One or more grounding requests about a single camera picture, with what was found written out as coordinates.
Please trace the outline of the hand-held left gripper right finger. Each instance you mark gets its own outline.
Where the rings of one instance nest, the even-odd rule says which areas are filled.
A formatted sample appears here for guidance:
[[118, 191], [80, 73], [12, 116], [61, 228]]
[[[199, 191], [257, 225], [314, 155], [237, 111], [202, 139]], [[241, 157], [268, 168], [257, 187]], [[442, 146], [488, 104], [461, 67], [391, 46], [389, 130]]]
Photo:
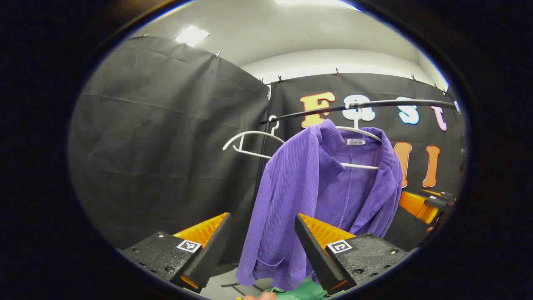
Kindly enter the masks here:
[[354, 235], [302, 213], [294, 230], [327, 295], [365, 288], [409, 258], [377, 235]]

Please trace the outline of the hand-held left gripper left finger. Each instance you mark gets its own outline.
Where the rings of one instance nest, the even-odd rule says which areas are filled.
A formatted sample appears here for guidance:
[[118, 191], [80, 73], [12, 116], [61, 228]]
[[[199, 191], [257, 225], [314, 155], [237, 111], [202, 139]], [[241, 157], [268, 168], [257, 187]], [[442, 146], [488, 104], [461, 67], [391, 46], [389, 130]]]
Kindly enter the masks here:
[[159, 231], [118, 251], [156, 277], [199, 293], [219, 264], [231, 218], [225, 212], [175, 234]]

